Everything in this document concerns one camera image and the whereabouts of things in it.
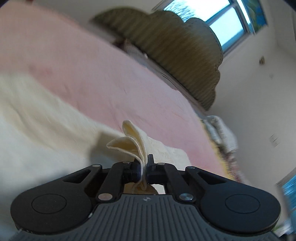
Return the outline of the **cream white pants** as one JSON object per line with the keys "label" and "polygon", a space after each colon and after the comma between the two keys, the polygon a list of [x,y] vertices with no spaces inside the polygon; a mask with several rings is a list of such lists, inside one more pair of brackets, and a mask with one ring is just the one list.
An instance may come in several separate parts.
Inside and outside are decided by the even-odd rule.
{"label": "cream white pants", "polygon": [[180,170],[190,165],[183,150],[150,138],[129,120],[116,131],[29,75],[1,74],[1,240],[16,232],[10,205],[19,193],[95,163],[137,160],[144,174],[148,154]]}

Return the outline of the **yellow patterned cloth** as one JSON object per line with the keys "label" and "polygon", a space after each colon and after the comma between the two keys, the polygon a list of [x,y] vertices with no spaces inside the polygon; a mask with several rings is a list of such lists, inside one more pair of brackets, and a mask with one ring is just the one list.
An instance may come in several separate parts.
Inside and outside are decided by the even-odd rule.
{"label": "yellow patterned cloth", "polygon": [[203,119],[201,120],[202,126],[206,131],[210,143],[222,164],[224,171],[226,172],[226,177],[234,180],[239,183],[248,184],[248,180],[245,178],[245,175],[241,171],[237,159],[236,159],[236,152],[234,153],[225,153],[216,143],[211,139],[210,135],[208,134],[205,125],[203,124]]}

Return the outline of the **grey white folded blanket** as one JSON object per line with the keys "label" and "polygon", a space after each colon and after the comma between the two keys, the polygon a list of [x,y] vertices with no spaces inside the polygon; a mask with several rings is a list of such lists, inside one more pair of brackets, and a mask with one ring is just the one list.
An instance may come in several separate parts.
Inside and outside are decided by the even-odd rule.
{"label": "grey white folded blanket", "polygon": [[222,118],[216,115],[208,115],[203,119],[203,124],[211,139],[225,153],[234,153],[238,150],[237,138]]}

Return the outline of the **green upholstered headboard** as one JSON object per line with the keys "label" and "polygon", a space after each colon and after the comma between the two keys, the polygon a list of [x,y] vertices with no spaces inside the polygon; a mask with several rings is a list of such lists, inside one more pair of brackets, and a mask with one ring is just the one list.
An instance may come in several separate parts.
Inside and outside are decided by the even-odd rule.
{"label": "green upholstered headboard", "polygon": [[148,14],[133,8],[114,8],[97,14],[91,22],[131,41],[175,78],[204,110],[211,108],[223,50],[203,20],[183,21],[172,11]]}

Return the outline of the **pink floral bed sheet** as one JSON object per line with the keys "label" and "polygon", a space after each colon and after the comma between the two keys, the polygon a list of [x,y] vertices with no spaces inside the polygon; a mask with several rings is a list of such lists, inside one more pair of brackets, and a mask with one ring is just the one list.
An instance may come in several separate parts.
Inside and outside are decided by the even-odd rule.
{"label": "pink floral bed sheet", "polygon": [[47,9],[10,2],[1,8],[1,74],[20,73],[86,117],[121,131],[125,120],[190,165],[226,177],[189,101],[147,68]]}

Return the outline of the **blue patterned curtain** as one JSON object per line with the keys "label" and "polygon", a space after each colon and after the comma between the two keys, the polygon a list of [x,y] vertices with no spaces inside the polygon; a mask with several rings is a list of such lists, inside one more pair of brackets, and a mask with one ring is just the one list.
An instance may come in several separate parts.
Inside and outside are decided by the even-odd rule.
{"label": "blue patterned curtain", "polygon": [[256,34],[261,28],[267,26],[267,20],[261,2],[259,0],[245,0],[242,2],[251,21],[252,30]]}

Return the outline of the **white wall socket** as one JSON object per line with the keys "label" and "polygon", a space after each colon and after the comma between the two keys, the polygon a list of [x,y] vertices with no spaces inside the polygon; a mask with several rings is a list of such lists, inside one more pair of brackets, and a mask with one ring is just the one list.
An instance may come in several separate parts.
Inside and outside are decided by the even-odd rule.
{"label": "white wall socket", "polygon": [[280,143],[280,139],[278,138],[278,136],[276,134],[273,134],[272,136],[270,136],[269,141],[273,147],[278,146]]}

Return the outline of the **window with white frame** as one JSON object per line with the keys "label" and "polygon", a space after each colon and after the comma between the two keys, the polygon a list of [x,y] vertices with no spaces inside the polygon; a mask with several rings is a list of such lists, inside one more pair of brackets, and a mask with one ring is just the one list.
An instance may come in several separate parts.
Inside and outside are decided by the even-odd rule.
{"label": "window with white frame", "polygon": [[249,35],[255,35],[243,0],[175,0],[160,1],[154,11],[171,11],[184,22],[203,20],[215,33],[223,52],[230,52]]}

